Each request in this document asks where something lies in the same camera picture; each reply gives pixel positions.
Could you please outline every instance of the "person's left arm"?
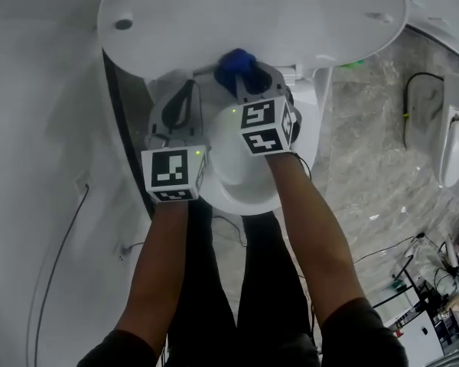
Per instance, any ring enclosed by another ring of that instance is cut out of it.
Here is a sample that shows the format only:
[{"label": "person's left arm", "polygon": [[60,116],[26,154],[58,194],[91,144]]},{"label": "person's left arm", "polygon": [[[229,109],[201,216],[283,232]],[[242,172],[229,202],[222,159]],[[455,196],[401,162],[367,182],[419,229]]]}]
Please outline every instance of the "person's left arm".
[{"label": "person's left arm", "polygon": [[184,281],[187,211],[187,202],[157,205],[124,312],[115,330],[79,366],[129,358],[136,362],[132,365],[155,365]]}]

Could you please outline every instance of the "marble floor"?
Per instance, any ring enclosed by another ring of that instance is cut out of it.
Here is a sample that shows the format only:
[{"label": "marble floor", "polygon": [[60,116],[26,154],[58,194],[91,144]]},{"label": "marble floor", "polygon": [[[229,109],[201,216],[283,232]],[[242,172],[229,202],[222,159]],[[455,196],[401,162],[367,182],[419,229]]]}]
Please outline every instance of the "marble floor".
[{"label": "marble floor", "polygon": [[[354,260],[420,232],[438,245],[445,235],[455,238],[459,233],[459,182],[451,189],[440,187],[429,159],[403,144],[402,92],[408,78],[421,71],[459,73],[459,58],[410,30],[364,64],[334,70],[312,176],[338,218]],[[282,211],[276,215],[288,243]],[[241,219],[224,216],[243,232]],[[245,248],[224,220],[215,219],[213,231],[221,280],[236,315]],[[367,294],[391,282],[407,244],[357,263]],[[320,342],[318,329],[315,336]]]}]

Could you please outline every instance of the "green object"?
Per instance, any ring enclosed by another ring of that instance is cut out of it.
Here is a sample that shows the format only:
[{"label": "green object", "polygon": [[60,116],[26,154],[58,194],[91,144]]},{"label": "green object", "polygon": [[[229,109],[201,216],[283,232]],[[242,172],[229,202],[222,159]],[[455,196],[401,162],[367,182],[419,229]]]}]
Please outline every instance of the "green object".
[{"label": "green object", "polygon": [[353,69],[353,68],[357,68],[358,66],[363,65],[363,64],[364,64],[364,60],[359,60],[359,61],[356,61],[355,63],[340,65],[340,68],[350,68],[350,69]]}]

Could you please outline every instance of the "white cube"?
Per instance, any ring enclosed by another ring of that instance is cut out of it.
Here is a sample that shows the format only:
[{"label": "white cube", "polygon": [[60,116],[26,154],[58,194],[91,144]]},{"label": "white cube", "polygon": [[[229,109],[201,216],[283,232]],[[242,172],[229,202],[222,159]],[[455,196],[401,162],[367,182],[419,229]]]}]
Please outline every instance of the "white cube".
[{"label": "white cube", "polygon": [[292,115],[285,96],[242,105],[240,134],[252,156],[289,152]]},{"label": "white cube", "polygon": [[196,200],[207,167],[204,145],[142,152],[145,189],[157,203]]}]

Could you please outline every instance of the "person's right arm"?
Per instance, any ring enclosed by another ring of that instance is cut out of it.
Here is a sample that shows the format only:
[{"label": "person's right arm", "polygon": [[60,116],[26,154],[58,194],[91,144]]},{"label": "person's right arm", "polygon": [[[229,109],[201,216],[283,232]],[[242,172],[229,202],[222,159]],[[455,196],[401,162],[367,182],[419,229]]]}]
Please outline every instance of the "person's right arm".
[{"label": "person's right arm", "polygon": [[407,366],[404,348],[364,297],[345,235],[301,162],[291,154],[267,161],[321,328],[323,366]]}]

